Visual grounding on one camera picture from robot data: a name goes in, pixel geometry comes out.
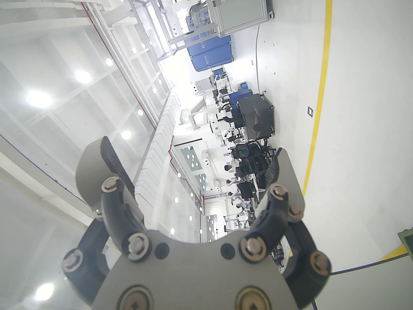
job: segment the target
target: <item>ceiling panel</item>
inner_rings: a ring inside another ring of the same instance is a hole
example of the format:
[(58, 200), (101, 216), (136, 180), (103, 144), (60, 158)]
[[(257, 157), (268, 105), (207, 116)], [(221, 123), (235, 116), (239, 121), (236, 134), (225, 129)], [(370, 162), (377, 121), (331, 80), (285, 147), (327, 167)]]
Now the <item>ceiling panel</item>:
[(43, 118), (31, 128), (33, 135), (48, 150), (61, 159), (72, 170), (76, 170), (82, 150), (49, 117)]
[(90, 91), (102, 101), (105, 108), (116, 121), (120, 122), (123, 120), (127, 112), (131, 109), (128, 101), (109, 76), (93, 84), (93, 86), (90, 87)]
[(86, 91), (53, 111), (85, 145), (115, 130)]

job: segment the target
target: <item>screw head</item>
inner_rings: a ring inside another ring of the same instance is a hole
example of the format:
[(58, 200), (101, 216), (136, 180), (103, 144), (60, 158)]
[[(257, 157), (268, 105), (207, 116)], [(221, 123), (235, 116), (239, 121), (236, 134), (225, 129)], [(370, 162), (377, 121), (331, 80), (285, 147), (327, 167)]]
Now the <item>screw head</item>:
[(68, 267), (73, 267), (76, 264), (76, 261), (78, 260), (78, 257), (76, 257), (76, 254), (71, 253), (69, 254), (69, 257), (67, 257), (65, 260), (63, 260), (63, 263)]
[(108, 177), (102, 183), (102, 192), (113, 192), (116, 190), (116, 181), (119, 180), (117, 176)]
[(80, 249), (75, 249), (62, 261), (62, 270), (66, 273), (73, 272), (83, 262), (83, 253)]
[(128, 259), (134, 262), (145, 260), (151, 252), (151, 241), (144, 233), (135, 233), (128, 238)]
[(137, 285), (128, 289), (119, 299), (118, 310), (151, 310), (153, 298), (149, 290)]
[(133, 238), (128, 246), (129, 252), (130, 253), (136, 253), (139, 254), (143, 250), (143, 240), (140, 237)]
[(276, 198), (277, 200), (283, 201), (284, 200), (284, 196), (287, 193), (287, 189), (277, 183), (273, 183), (270, 186), (270, 192), (271, 195), (273, 195), (274, 198)]
[(267, 295), (259, 288), (248, 286), (240, 291), (236, 300), (236, 310), (270, 310)]
[(262, 246), (255, 238), (249, 238), (247, 240), (247, 250), (251, 254), (259, 254), (262, 250)]
[(299, 205), (290, 205), (288, 208), (288, 215), (294, 219), (302, 219), (304, 212)]
[(266, 257), (267, 248), (261, 237), (241, 238), (239, 241), (239, 252), (248, 263), (259, 263)]
[(328, 257), (320, 251), (314, 251), (310, 256), (310, 263), (313, 270), (322, 276), (327, 276), (331, 269)]

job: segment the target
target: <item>glass panel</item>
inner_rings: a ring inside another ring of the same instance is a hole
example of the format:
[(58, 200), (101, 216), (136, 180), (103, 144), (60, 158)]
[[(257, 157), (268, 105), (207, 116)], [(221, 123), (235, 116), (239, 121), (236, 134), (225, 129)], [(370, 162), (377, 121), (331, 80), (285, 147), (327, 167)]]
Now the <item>glass panel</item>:
[(146, 9), (145, 5), (136, 1), (133, 1), (133, 5), (135, 6), (136, 13), (139, 17), (139, 21), (146, 33), (146, 36), (149, 39), (149, 44), (152, 46), (152, 49), (155, 53), (157, 59), (160, 59), (164, 56), (165, 52), (169, 52), (169, 48), (167, 47), (167, 51), (164, 50), (161, 40), (156, 33), (156, 27), (154, 29), (153, 23), (151, 22), (151, 16), (149, 16), (148, 9)]
[(169, 38), (172, 39), (174, 36), (172, 35), (171, 25), (169, 24), (169, 21), (166, 18), (165, 14), (162, 14), (162, 19), (164, 21), (164, 24), (166, 25), (166, 30), (168, 31)]
[(151, 19), (154, 23), (155, 32), (158, 34), (158, 37), (161, 41), (161, 45), (162, 45), (162, 48), (164, 49), (164, 52), (165, 53), (170, 53), (171, 51), (169, 50), (168, 40), (166, 39), (165, 34), (162, 31), (161, 24), (159, 23), (159, 20), (156, 17), (155, 10), (154, 10), (153, 6), (151, 5), (151, 3), (147, 3), (146, 6), (147, 6), (147, 10), (149, 12), (149, 16), (151, 17)]

